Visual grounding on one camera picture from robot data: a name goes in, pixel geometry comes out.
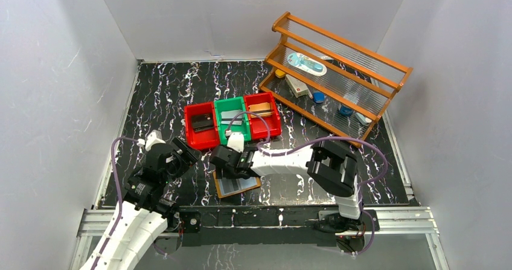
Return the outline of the orange card holder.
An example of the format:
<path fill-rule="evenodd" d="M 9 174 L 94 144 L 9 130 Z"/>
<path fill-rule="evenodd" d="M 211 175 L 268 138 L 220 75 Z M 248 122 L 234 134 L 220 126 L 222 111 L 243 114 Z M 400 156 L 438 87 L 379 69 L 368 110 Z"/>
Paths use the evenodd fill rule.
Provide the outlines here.
<path fill-rule="evenodd" d="M 258 177 L 226 179 L 220 178 L 217 171 L 214 171 L 213 175 L 217 196 L 221 199 L 261 187 L 261 180 Z"/>

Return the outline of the silver VIP card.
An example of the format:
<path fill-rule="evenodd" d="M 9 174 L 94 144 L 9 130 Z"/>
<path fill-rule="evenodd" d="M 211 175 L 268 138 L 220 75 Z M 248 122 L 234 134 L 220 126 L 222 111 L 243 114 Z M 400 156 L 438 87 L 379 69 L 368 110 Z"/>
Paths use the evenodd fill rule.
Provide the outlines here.
<path fill-rule="evenodd" d="M 234 118 L 239 118 L 239 113 L 241 113 L 242 110 L 236 109 L 236 110 L 230 110 L 230 111 L 221 111 L 221 120 L 222 121 L 231 121 Z"/>

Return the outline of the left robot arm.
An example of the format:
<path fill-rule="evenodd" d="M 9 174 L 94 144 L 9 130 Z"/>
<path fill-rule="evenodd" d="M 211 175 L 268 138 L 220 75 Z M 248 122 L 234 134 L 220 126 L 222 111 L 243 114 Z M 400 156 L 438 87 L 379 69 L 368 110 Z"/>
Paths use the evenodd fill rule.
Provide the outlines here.
<path fill-rule="evenodd" d="M 112 158 L 119 141 L 142 147 L 145 157 L 129 175 L 125 193 L 121 190 L 116 162 L 111 160 L 118 202 L 82 269 L 134 269 L 160 234 L 185 228 L 175 203 L 163 198 L 164 190 L 195 166 L 200 152 L 179 137 L 168 143 L 154 130 L 145 139 L 116 138 L 110 148 Z"/>

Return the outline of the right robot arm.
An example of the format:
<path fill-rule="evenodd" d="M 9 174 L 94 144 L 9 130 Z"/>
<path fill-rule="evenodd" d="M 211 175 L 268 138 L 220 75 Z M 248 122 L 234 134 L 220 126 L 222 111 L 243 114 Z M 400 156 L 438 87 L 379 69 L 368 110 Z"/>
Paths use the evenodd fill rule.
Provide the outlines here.
<path fill-rule="evenodd" d="M 267 153 L 255 147 L 241 150 L 219 145 L 211 154 L 210 164 L 216 170 L 217 179 L 307 175 L 334 196 L 340 216 L 360 218 L 357 158 L 335 141 L 317 141 L 302 148 L 270 150 Z"/>

